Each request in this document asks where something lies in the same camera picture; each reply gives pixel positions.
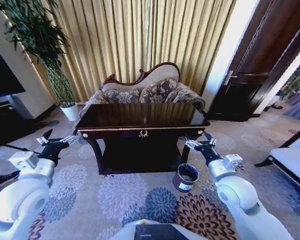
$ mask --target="table top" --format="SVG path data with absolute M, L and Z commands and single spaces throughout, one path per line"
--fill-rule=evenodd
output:
M 75 127 L 77 130 L 133 128 L 197 128 L 210 123 L 191 104 L 134 103 L 92 104 Z

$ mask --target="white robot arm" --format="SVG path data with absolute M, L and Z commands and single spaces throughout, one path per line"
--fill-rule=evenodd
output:
M 262 205 L 254 186 L 235 175 L 235 167 L 243 159 L 238 154 L 222 158 L 214 150 L 216 140 L 204 134 L 209 141 L 188 140 L 186 145 L 200 151 L 206 159 L 218 197 L 231 212 L 240 237 L 243 240 L 292 240 L 285 226 Z
M 283 224 L 262 205 L 252 184 L 235 175 L 235 167 L 242 162 L 242 158 L 237 154 L 222 158 L 214 150 L 216 140 L 206 132 L 204 134 L 209 141 L 187 140 L 186 145 L 205 157 L 217 186 L 217 194 L 229 208 L 240 237 L 243 240 L 292 240 Z M 46 138 L 49 137 L 37 139 L 45 146 L 39 158 L 33 152 L 17 152 L 9 159 L 21 170 L 21 174 L 18 181 L 0 192 L 0 240 L 27 239 L 31 224 L 49 200 L 49 185 L 60 151 L 78 139 L 75 135 L 55 141 Z M 135 228 L 131 228 L 131 224 L 128 224 L 130 228 L 124 227 L 113 239 L 122 239 L 119 236 L 132 239 L 127 238 L 125 232 L 131 230 L 129 233 L 134 236 Z M 191 240 L 202 239 L 198 235 L 191 236 L 194 233 L 186 233 L 181 226 L 179 228 L 179 232 L 184 232 L 183 235 Z
M 9 161 L 18 169 L 18 181 L 0 192 L 0 240 L 26 240 L 28 231 L 49 200 L 49 186 L 58 155 L 78 138 L 47 140 L 52 131 L 37 140 L 44 146 L 37 157 L 31 151 L 17 152 Z

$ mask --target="dark wooden door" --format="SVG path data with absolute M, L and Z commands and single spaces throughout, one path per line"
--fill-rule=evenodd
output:
M 246 121 L 300 51 L 300 0 L 260 0 L 208 113 Z

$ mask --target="plant in background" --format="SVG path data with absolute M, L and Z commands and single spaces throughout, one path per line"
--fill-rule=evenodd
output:
M 52 10 L 58 8 L 56 0 L 45 1 Z M 23 53 L 28 52 L 43 63 L 60 106 L 74 106 L 75 99 L 59 61 L 59 56 L 65 54 L 61 46 L 69 46 L 68 38 L 48 18 L 48 14 L 55 17 L 53 11 L 43 7 L 40 0 L 0 0 L 0 11 L 8 17 L 6 35 L 14 49 L 20 42 Z
M 290 98 L 300 90 L 300 66 L 294 71 L 288 81 L 280 90 L 282 100 Z

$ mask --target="dark wooden table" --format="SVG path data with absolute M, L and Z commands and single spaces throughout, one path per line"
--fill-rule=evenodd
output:
M 179 137 L 197 139 L 210 123 L 190 103 L 93 104 L 76 129 L 92 146 L 99 174 L 174 172 L 186 163 Z M 102 155 L 96 139 L 104 139 Z

